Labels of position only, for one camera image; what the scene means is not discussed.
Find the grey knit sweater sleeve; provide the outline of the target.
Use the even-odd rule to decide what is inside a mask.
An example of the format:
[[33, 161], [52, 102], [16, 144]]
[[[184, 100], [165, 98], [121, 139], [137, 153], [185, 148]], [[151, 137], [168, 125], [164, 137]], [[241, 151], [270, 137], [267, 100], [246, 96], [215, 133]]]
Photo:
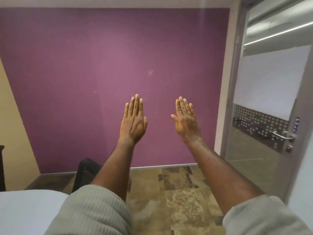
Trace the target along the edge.
[[45, 235], [132, 235], [132, 218], [117, 194], [87, 185], [65, 199]]
[[261, 195], [233, 206], [222, 225], [226, 235], [313, 235], [278, 197]]

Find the dark wooden furniture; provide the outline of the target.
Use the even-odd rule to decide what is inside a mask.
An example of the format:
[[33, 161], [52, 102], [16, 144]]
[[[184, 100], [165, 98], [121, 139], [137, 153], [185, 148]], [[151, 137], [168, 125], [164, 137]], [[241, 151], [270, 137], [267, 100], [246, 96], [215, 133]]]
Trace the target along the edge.
[[2, 155], [4, 148], [5, 148], [5, 146], [0, 145], [0, 192], [6, 191], [3, 155]]

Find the person's right forearm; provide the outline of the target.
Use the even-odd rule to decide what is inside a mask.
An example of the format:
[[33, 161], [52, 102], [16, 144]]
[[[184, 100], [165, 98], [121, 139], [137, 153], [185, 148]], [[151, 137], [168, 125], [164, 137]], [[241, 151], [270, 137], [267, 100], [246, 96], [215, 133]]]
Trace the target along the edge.
[[265, 193], [209, 148], [199, 136], [183, 139], [224, 215], [231, 208]]

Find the black chair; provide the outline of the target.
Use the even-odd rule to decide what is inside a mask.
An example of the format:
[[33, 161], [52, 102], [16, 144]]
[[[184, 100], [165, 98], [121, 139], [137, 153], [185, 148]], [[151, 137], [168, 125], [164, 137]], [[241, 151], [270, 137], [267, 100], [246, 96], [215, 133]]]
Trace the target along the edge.
[[89, 185], [96, 177], [102, 166], [90, 158], [84, 158], [80, 161], [75, 176], [72, 192], [74, 193], [81, 187]]

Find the grey framed glass door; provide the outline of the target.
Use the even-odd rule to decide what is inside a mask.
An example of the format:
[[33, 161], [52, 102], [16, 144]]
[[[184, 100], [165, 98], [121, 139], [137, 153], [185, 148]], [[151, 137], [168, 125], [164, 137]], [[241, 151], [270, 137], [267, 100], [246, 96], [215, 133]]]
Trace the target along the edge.
[[[241, 0], [231, 14], [232, 62], [216, 151], [270, 195], [288, 202], [313, 130], [313, 0]], [[281, 153], [233, 127], [238, 104], [289, 121]], [[300, 117], [297, 134], [292, 132]], [[291, 153], [286, 147], [292, 145]]]

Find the person's left forearm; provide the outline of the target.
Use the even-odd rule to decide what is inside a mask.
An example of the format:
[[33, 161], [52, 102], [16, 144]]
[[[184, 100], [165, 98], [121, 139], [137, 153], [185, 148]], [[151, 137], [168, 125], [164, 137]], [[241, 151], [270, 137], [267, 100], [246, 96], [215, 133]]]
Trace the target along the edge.
[[125, 202], [132, 156], [137, 142], [138, 140], [131, 137], [118, 139], [114, 150], [91, 184], [112, 191]]

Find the person's left hand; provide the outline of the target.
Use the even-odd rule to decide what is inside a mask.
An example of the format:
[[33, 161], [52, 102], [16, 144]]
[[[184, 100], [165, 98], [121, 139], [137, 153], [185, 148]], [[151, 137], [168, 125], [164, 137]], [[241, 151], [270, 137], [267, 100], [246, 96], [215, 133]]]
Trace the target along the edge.
[[143, 99], [140, 97], [139, 99], [139, 112], [137, 116], [134, 116], [135, 96], [133, 96], [129, 102], [129, 115], [127, 119], [124, 119], [124, 117], [122, 119], [119, 142], [130, 141], [133, 145], [135, 145], [141, 140], [146, 132], [146, 130], [143, 130]]

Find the person's right hand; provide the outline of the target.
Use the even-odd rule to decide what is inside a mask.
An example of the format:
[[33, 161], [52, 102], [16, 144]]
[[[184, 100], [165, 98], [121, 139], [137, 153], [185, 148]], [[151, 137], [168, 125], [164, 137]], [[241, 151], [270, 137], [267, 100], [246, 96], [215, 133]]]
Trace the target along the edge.
[[175, 123], [175, 130], [178, 135], [181, 137], [182, 141], [189, 145], [190, 143], [197, 141], [201, 138], [201, 131], [198, 125], [197, 117], [194, 119], [190, 115], [189, 111], [189, 103], [186, 98], [183, 98], [185, 105], [186, 105], [186, 115], [182, 115], [179, 98], [175, 101], [175, 109], [176, 109], [176, 116], [178, 118], [177, 123]]

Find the dotted frosted glass film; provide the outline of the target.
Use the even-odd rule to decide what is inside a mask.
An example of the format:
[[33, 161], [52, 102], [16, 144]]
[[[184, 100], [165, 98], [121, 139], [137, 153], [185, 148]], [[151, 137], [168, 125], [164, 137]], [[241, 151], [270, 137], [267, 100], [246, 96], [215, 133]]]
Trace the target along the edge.
[[285, 140], [272, 134], [272, 131], [286, 136], [289, 123], [287, 120], [257, 110], [238, 104], [233, 105], [233, 127], [278, 153], [282, 152]]

